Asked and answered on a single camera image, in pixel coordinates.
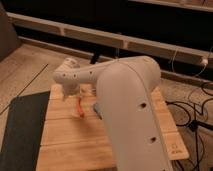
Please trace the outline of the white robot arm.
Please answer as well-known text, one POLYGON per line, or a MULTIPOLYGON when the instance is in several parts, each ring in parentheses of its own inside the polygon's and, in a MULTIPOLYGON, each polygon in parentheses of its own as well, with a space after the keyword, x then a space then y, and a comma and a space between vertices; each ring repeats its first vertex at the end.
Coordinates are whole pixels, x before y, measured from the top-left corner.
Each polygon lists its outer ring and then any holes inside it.
POLYGON ((118 171, 173 171, 151 99, 161 78, 155 60, 127 57, 81 68, 67 58, 53 78, 67 95, 82 83, 96 86, 118 171))

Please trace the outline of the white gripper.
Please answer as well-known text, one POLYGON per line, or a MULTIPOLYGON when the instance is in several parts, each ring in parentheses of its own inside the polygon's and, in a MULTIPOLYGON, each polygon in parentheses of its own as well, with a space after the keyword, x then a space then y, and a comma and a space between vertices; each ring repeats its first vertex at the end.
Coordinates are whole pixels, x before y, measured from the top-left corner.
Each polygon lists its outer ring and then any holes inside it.
POLYGON ((62 84, 62 101, 65 101, 69 96, 75 95, 78 98, 83 98, 83 93, 78 83, 63 83, 62 84))

